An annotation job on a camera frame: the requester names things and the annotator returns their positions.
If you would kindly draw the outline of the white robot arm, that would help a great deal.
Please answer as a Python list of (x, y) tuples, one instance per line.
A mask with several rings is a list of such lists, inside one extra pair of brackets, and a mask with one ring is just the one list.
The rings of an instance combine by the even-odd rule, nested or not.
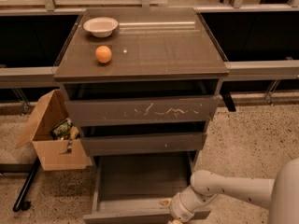
[(299, 224), (299, 160), (287, 162), (275, 179), (225, 177), (197, 170), (185, 190), (161, 199), (160, 204), (169, 208), (173, 220), (168, 224), (184, 224), (218, 194), (267, 209), (268, 224)]

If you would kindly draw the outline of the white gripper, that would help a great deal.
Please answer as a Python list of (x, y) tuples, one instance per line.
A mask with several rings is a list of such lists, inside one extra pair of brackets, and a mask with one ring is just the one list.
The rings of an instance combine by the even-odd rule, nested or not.
[(197, 192), (192, 186), (188, 186), (172, 199), (161, 199), (159, 204), (169, 207), (170, 215), (174, 219), (168, 221), (167, 224), (183, 224), (191, 220), (201, 208), (212, 203), (216, 197), (217, 194), (206, 196)]

